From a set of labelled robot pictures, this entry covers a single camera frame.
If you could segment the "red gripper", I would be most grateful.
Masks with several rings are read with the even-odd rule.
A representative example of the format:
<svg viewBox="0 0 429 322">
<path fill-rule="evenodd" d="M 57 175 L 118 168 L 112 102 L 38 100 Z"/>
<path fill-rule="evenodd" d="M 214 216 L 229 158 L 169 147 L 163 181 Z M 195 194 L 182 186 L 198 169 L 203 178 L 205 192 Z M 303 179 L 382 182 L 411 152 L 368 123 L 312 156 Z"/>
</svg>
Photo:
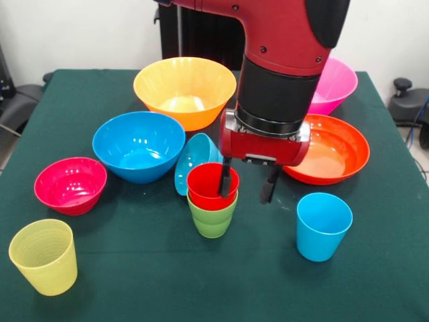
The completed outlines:
<svg viewBox="0 0 429 322">
<path fill-rule="evenodd" d="M 304 122 L 298 133 L 288 138 L 262 136 L 240 125 L 233 110 L 221 114 L 219 150 L 223 155 L 218 193 L 227 198 L 231 185 L 232 158 L 260 164 L 272 164 L 270 174 L 262 186 L 260 202 L 271 203 L 280 166 L 299 165 L 310 146 L 310 125 Z"/>
</svg>

